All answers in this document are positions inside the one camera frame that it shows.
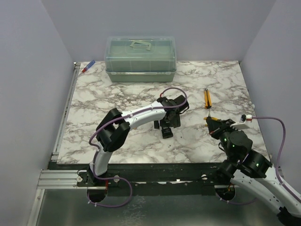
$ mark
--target toolbox handle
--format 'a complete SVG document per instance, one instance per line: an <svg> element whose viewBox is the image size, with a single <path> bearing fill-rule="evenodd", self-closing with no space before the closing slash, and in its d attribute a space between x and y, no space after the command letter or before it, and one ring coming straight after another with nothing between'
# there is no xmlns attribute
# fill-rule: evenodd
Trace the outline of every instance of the toolbox handle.
<svg viewBox="0 0 301 226"><path fill-rule="evenodd" d="M149 42L146 42L146 41L138 41L138 40L135 40L132 42L132 44L130 45L130 47L133 47L135 46L135 44L143 44L143 45L147 45L147 48L146 50L151 50L151 44Z"/></svg>

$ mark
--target white marble surface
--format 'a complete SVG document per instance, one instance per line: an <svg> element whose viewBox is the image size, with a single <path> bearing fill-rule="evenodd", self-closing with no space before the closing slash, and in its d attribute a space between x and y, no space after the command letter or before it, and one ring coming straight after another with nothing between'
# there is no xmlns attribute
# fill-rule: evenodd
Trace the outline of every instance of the white marble surface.
<svg viewBox="0 0 301 226"><path fill-rule="evenodd" d="M97 62L77 79L57 163L91 162L95 148L88 140L110 109L146 106L171 86L185 90L190 104L181 115L181 127L172 128L174 137L163 139L153 123L144 124L128 134L110 163L222 162L226 155L218 148L219 141L208 135L203 120L208 115L204 88L210 90L212 117L239 121L243 113L254 115L238 62L178 62L171 83L111 83L104 62ZM176 98L180 93L172 90L166 95ZM268 158L259 125L256 120L252 124L245 133L253 140L253 149Z"/></svg>

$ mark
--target green plastic toolbox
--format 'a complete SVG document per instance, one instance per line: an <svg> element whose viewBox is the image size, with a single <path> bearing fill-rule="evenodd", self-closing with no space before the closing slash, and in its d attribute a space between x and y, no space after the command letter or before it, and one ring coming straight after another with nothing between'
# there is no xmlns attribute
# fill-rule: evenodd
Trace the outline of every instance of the green plastic toolbox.
<svg viewBox="0 0 301 226"><path fill-rule="evenodd" d="M112 82L171 82L176 72L173 37L110 37L105 53Z"/></svg>

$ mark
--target transparent toolbox lid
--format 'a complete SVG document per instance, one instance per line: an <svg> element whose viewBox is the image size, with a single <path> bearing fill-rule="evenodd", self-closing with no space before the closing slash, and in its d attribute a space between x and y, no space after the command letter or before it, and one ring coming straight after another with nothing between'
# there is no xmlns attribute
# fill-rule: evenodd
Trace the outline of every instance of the transparent toolbox lid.
<svg viewBox="0 0 301 226"><path fill-rule="evenodd" d="M108 72L175 72L173 37L110 37L105 64Z"/></svg>

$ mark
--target wall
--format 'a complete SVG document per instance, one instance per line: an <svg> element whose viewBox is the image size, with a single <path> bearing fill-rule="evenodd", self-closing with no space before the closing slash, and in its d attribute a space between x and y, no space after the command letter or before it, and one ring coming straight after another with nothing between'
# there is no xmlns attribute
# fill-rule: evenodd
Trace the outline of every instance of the wall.
<svg viewBox="0 0 301 226"><path fill-rule="evenodd" d="M301 192L301 1L277 0L241 63L259 116L276 116L286 125L281 159L285 178ZM276 159L282 127L260 121L268 151Z"/></svg>
<svg viewBox="0 0 301 226"><path fill-rule="evenodd" d="M23 226L74 65L39 0L2 1L0 21L0 225Z"/></svg>
<svg viewBox="0 0 301 226"><path fill-rule="evenodd" d="M179 60L242 60L275 0L42 0L74 61L113 35L172 35Z"/></svg>

